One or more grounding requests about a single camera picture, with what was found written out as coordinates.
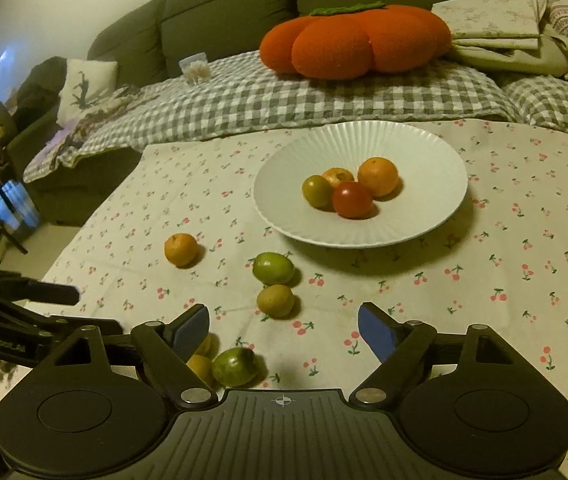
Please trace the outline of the white ribbed plate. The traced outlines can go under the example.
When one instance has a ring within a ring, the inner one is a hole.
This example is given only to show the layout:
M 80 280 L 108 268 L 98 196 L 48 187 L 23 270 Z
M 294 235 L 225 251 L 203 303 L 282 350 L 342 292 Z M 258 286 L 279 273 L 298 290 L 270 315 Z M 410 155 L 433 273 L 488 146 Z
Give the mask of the white ribbed plate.
M 256 210 L 294 240 L 374 248 L 448 220 L 468 188 L 464 162 L 435 134 L 396 122 L 297 132 L 258 171 Z

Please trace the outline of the grey checkered blanket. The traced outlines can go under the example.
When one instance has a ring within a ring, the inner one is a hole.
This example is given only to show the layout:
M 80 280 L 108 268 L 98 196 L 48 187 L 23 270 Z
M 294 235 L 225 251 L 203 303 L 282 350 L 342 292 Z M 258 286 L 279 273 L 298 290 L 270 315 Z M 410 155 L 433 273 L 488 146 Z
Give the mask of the grey checkered blanket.
M 497 117 L 568 133 L 568 81 L 553 76 L 489 76 L 451 61 L 434 61 L 398 76 L 351 81 L 277 76 L 256 52 L 212 63 L 203 84 L 168 79 L 128 84 L 90 109 L 24 171 L 26 182 L 80 160 L 149 144 L 200 141 L 265 129 L 315 127 L 359 119 L 435 122 Z

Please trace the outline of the red tomato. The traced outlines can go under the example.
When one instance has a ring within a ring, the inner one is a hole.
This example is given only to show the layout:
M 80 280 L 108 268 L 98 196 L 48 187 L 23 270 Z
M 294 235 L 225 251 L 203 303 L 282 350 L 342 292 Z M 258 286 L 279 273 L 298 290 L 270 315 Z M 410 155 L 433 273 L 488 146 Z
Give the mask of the red tomato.
M 346 219 L 366 218 L 374 208 L 372 194 L 359 182 L 341 183 L 334 188 L 331 201 L 336 214 Z

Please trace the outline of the yellow-green small fruit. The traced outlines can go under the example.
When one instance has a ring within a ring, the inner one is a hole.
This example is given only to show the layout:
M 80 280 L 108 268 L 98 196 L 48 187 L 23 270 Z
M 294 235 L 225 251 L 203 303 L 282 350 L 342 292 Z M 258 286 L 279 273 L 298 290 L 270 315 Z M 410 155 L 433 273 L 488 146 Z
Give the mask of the yellow-green small fruit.
M 257 307 L 271 318 L 285 318 L 293 310 L 295 301 L 295 295 L 287 285 L 276 284 L 259 292 Z

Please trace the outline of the green round fruit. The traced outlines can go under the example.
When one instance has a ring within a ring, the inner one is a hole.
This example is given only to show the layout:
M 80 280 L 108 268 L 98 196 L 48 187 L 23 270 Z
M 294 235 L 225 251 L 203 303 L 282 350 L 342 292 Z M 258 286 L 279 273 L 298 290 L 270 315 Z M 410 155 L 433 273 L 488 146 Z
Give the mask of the green round fruit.
M 286 285 L 295 276 L 293 263 L 278 252 L 261 252 L 252 263 L 252 274 L 262 284 Z

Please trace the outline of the large orange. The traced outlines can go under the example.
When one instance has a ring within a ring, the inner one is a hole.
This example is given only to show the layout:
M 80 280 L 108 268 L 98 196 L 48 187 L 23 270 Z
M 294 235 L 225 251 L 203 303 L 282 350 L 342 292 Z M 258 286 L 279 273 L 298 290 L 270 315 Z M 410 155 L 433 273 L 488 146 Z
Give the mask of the large orange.
M 371 157 L 357 169 L 357 181 L 369 190 L 374 198 L 391 194 L 399 183 L 399 170 L 391 160 Z

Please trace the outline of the cherry print tablecloth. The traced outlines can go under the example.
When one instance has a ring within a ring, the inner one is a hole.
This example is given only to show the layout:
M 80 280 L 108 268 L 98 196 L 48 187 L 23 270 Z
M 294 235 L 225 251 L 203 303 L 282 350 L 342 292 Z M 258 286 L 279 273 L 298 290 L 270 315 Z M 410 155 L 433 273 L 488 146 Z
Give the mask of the cherry print tablecloth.
M 488 324 L 568 398 L 568 134 L 481 120 L 437 122 L 431 131 L 465 162 L 468 194 L 417 240 L 350 252 L 299 244 L 267 226 L 251 185 L 293 138 L 279 130 L 147 148 L 44 278 L 80 289 L 78 315 L 128 327 L 206 304 L 223 348 L 263 357 L 264 388 L 352 390 L 377 364 L 356 320 L 372 301 L 441 332 Z M 184 268 L 163 252 L 175 233 L 199 245 Z M 296 301 L 285 318 L 257 307 L 267 287 L 252 274 L 261 252 L 295 266 L 286 285 Z M 562 470 L 568 477 L 568 454 Z

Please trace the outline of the small yellow fruit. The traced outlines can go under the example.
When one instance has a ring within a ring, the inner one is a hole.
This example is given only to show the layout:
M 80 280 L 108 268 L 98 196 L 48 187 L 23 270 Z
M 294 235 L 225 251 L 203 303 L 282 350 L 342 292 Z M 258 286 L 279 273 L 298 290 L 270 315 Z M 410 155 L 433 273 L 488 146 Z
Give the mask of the small yellow fruit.
M 199 344 L 195 353 L 188 359 L 187 366 L 195 375 L 202 380 L 208 387 L 214 386 L 212 375 L 212 361 L 209 358 L 209 351 L 212 344 L 212 335 L 208 334 L 203 342 Z

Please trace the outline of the small orange-yellow persimmon fruit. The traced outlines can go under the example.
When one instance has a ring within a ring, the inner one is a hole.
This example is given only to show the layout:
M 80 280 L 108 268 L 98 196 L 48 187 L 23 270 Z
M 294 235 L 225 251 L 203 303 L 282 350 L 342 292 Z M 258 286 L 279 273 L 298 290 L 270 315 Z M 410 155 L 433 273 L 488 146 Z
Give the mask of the small orange-yellow persimmon fruit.
M 351 171 L 346 168 L 334 167 L 325 170 L 322 177 L 333 187 L 337 188 L 341 183 L 354 182 L 355 179 Z

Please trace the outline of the small mandarin orange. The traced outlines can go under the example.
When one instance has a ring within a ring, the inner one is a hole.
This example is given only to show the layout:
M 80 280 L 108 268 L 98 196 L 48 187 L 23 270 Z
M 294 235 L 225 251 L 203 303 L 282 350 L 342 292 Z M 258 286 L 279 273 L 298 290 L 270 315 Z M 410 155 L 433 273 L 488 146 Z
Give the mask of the small mandarin orange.
M 199 245 L 196 238 L 188 233 L 175 233 L 163 243 L 165 258 L 178 268 L 189 266 L 198 256 Z

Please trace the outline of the orange pumpkin cushion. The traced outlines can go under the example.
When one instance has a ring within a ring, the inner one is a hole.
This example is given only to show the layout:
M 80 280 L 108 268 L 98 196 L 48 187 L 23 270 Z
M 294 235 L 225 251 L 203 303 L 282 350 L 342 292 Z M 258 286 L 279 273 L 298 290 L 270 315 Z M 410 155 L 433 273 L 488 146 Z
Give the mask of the orange pumpkin cushion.
M 340 81 L 369 72 L 405 73 L 451 47 L 451 30 L 438 15 L 416 6 L 375 3 L 279 24 L 262 39 L 259 55 L 280 75 Z

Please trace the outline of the folded floral beige sheet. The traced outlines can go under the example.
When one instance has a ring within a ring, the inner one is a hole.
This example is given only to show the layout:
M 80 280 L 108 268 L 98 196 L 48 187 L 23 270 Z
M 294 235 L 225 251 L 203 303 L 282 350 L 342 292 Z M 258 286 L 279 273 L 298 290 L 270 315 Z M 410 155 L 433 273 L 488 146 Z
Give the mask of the folded floral beige sheet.
M 568 38 L 547 18 L 543 0 L 446 0 L 431 12 L 448 25 L 446 56 L 484 72 L 564 76 Z

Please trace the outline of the small green fruit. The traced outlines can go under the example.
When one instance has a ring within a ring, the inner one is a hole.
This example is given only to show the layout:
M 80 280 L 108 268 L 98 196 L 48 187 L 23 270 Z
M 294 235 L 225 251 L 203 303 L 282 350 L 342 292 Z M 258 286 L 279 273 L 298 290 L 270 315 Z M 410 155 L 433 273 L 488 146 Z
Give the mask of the small green fruit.
M 319 174 L 307 177 L 302 185 L 303 197 L 315 209 L 332 211 L 333 192 L 333 186 Z

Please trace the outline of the dark green sofa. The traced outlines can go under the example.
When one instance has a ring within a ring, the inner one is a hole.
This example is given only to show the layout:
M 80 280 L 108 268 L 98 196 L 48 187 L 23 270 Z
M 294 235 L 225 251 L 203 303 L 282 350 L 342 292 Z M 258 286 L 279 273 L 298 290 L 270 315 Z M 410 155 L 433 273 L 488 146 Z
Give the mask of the dark green sofa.
M 379 0 L 149 0 L 133 10 L 126 3 L 99 34 L 88 32 L 85 58 L 118 63 L 117 86 L 143 87 L 180 74 L 177 61 L 205 52 L 210 61 L 257 50 L 274 25 L 316 8 L 349 6 Z M 380 0 L 430 9 L 444 0 Z M 32 70 L 18 90 L 16 122 L 20 130 L 8 154 L 20 180 L 28 162 L 52 139 L 57 129 L 58 92 L 66 79 L 67 60 L 79 55 L 36 54 Z M 133 148 L 116 148 L 79 162 L 79 169 L 60 168 L 26 183 L 26 190 L 44 221 L 82 226 L 94 210 L 127 177 L 140 160 Z

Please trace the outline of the dark green tomato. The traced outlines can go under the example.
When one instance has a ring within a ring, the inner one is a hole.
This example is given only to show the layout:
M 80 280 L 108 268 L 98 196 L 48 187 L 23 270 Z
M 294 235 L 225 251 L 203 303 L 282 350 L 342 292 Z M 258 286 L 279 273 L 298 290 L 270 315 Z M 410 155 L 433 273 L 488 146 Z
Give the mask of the dark green tomato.
M 255 352 L 245 347 L 227 349 L 212 362 L 213 378 L 227 388 L 247 385 L 258 373 Z

